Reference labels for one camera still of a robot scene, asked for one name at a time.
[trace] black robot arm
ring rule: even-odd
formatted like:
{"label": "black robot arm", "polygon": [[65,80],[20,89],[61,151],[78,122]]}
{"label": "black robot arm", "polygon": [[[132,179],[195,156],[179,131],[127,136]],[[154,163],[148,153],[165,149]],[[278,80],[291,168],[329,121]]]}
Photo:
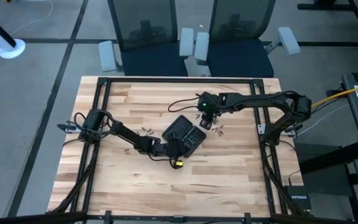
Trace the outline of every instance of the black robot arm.
{"label": "black robot arm", "polygon": [[294,91],[266,95],[242,95],[240,93],[204,92],[199,95],[197,109],[202,112],[200,126],[209,130],[213,120],[223,113],[233,113],[244,108],[274,107],[284,115],[274,123],[266,124],[263,140],[278,145],[281,132],[295,123],[304,122],[311,115],[311,100]]}

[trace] wire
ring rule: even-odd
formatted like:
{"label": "wire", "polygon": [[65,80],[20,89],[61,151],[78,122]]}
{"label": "wire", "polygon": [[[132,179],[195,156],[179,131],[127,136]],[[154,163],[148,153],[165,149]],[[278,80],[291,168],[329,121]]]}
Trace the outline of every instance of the wire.
{"label": "wire", "polygon": [[150,153],[147,153],[147,155],[150,157],[150,159],[151,160],[153,160],[153,161],[171,161],[171,158],[169,158],[169,159],[154,159],[151,155],[150,155]]}
{"label": "wire", "polygon": [[[34,0],[26,0],[26,1],[20,0],[20,1],[22,1],[22,2],[42,2],[42,1],[34,1]],[[41,21],[43,21],[44,19],[50,17],[50,15],[52,15],[52,11],[53,11],[53,3],[52,3],[52,0],[49,0],[49,3],[50,3],[50,11],[49,11],[49,14],[48,14],[47,16],[45,16],[45,17],[42,18],[42,19],[39,19],[39,20],[37,20],[37,21],[31,22],[31,23],[29,23],[29,24],[27,24],[27,25],[25,25],[25,26],[22,26],[22,27],[18,28],[18,29],[15,30],[14,32],[10,33],[10,35],[13,35],[13,34],[15,34],[16,32],[18,32],[18,31],[21,30],[21,29],[24,29],[24,28],[26,28],[26,27],[28,27],[28,26],[30,26],[30,25],[32,25],[32,24],[36,24],[36,23],[38,23],[38,22],[41,22]]]}
{"label": "wire", "polygon": [[338,100],[340,100],[340,98],[338,98],[338,99],[336,99],[336,100],[332,100],[332,101],[329,102],[328,104],[322,106],[320,109],[318,109],[318,107],[319,107],[320,105],[323,105],[324,103],[318,105],[317,108],[316,108],[314,111],[311,112],[311,114],[317,113],[319,110],[323,109],[323,108],[326,107],[326,106],[329,106],[329,105],[332,104],[332,103],[337,102]]}
{"label": "wire", "polygon": [[290,174],[289,176],[288,176],[288,183],[290,184],[290,186],[292,186],[292,183],[291,183],[291,176],[292,176],[292,174]]}
{"label": "wire", "polygon": [[315,122],[314,125],[308,127],[308,129],[302,131],[302,132],[299,133],[298,135],[301,135],[301,134],[303,134],[303,133],[309,131],[312,127],[316,126],[318,123],[320,123],[322,120],[324,120],[324,119],[325,119],[326,117],[328,117],[329,115],[331,115],[331,114],[335,113],[336,111],[339,111],[340,109],[345,108],[345,107],[347,107],[347,106],[349,106],[349,105],[344,105],[344,106],[342,106],[342,107],[340,107],[340,108],[337,108],[337,109],[335,109],[334,111],[330,112],[330,113],[327,114],[326,116],[323,116],[320,120],[318,120],[317,122]]}
{"label": "wire", "polygon": [[170,108],[177,104],[177,103],[180,103],[180,102],[186,102],[186,101],[192,101],[192,100],[197,100],[198,98],[200,98],[200,96],[197,96],[195,98],[192,98],[192,99],[187,99],[187,100],[178,100],[178,101],[175,101],[173,103],[171,103],[169,106],[168,106],[168,112],[171,112],[171,113],[174,113],[174,112],[179,112],[179,111],[182,111],[182,110],[185,110],[185,109],[188,109],[188,108],[196,108],[197,106],[186,106],[184,108],[181,108],[181,109],[178,109],[178,110],[170,110]]}
{"label": "wire", "polygon": [[[343,89],[343,87],[339,87],[338,89],[336,89],[336,91],[341,90],[341,89]],[[311,112],[311,114],[313,114],[314,112],[316,112],[316,110],[317,110],[320,106],[323,106],[325,103],[326,103],[326,102],[321,103],[320,105],[318,105],[318,106],[316,107],[316,109],[314,109],[314,111]]]}
{"label": "wire", "polygon": [[65,145],[67,145],[67,144],[69,144],[69,143],[72,143],[72,142],[75,142],[75,141],[79,141],[79,140],[82,140],[82,139],[73,139],[73,140],[64,142],[64,143],[62,144],[62,147],[65,146]]}
{"label": "wire", "polygon": [[284,142],[285,144],[287,144],[287,145],[291,146],[291,147],[293,148],[293,150],[295,150],[295,151],[296,151],[295,146],[293,146],[291,143],[286,142],[286,141],[284,141],[284,140],[280,140],[280,142]]}
{"label": "wire", "polygon": [[325,98],[325,99],[323,99],[323,100],[320,100],[320,101],[317,102],[317,103],[314,103],[313,105],[311,105],[311,107],[314,108],[314,107],[316,107],[316,106],[318,106],[318,105],[324,103],[325,101],[328,101],[328,100],[331,100],[331,99],[334,99],[334,98],[337,98],[337,97],[339,97],[339,96],[343,96],[343,95],[346,95],[346,94],[349,94],[349,93],[353,93],[353,92],[355,92],[355,91],[357,91],[357,90],[358,90],[358,87],[357,87],[357,88],[354,88],[354,89],[351,89],[351,90],[343,91],[343,92],[341,92],[341,93],[338,93],[338,94],[335,94],[335,95],[332,95],[332,96],[329,96],[329,97],[327,97],[327,98]]}
{"label": "wire", "polygon": [[292,124],[293,126],[293,131],[295,132],[295,138],[293,141],[296,141],[298,139],[298,130],[296,130],[295,124]]}

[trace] chair armrest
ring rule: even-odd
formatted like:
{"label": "chair armrest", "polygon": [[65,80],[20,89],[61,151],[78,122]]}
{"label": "chair armrest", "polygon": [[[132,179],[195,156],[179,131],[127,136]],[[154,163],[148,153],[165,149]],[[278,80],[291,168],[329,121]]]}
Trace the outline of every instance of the chair armrest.
{"label": "chair armrest", "polygon": [[118,64],[118,61],[116,59],[116,55],[114,53],[114,46],[111,40],[99,43],[99,55],[100,55],[100,62],[102,65],[102,71],[121,72],[122,68]]}
{"label": "chair armrest", "polygon": [[278,38],[280,38],[281,43],[289,55],[294,55],[301,52],[298,41],[296,41],[296,38],[289,27],[279,27]]}
{"label": "chair armrest", "polygon": [[207,32],[197,33],[194,58],[197,60],[206,61],[208,55],[208,46],[209,46],[209,33]]}
{"label": "chair armrest", "polygon": [[179,56],[193,56],[194,48],[194,29],[182,28],[180,34]]}

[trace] butcher block tabletop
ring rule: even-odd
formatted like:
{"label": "butcher block tabletop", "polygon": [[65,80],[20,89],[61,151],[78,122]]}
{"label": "butcher block tabletop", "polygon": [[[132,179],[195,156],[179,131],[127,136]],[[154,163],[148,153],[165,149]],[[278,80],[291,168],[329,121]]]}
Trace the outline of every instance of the butcher block tabletop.
{"label": "butcher block tabletop", "polygon": [[[88,114],[97,81],[98,77],[81,79],[71,120],[76,112]],[[266,93],[281,91],[276,78],[264,79],[264,84]],[[246,83],[132,82],[128,78],[128,82],[111,84],[107,110],[129,129],[141,135],[146,135],[144,129],[151,129],[152,136],[162,139],[164,130],[181,114],[194,125],[200,123],[196,108],[169,113],[167,108],[174,101],[194,98],[195,93],[204,91],[249,95],[249,87]],[[196,100],[178,103],[172,110],[196,103]],[[269,111],[273,122],[283,114],[275,108]],[[102,139],[88,214],[104,215],[111,210],[114,215],[243,217],[244,213],[250,213],[252,217],[269,217],[254,110],[246,108],[223,114],[213,128],[222,125],[222,136],[202,129],[206,139],[193,155],[182,158],[184,166],[177,170],[167,161],[155,162],[139,154],[119,137]],[[78,134],[67,134],[66,141],[77,137]],[[291,138],[282,136],[281,140],[293,145]],[[49,210],[56,208],[74,186],[82,151],[83,142],[78,141],[63,148]],[[288,185],[288,176],[299,170],[296,152],[281,143],[277,156],[283,184]],[[303,185],[300,172],[293,174],[291,181],[293,185]],[[82,208],[85,185],[77,210]],[[272,186],[279,213],[278,193]]]}

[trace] chair backrest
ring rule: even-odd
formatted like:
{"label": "chair backrest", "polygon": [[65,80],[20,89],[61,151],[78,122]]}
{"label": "chair backrest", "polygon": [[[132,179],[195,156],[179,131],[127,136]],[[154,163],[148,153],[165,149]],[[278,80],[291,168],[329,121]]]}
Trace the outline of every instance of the chair backrest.
{"label": "chair backrest", "polygon": [[210,42],[258,39],[266,30],[276,0],[214,0]]}
{"label": "chair backrest", "polygon": [[178,40],[175,0],[108,0],[121,52]]}

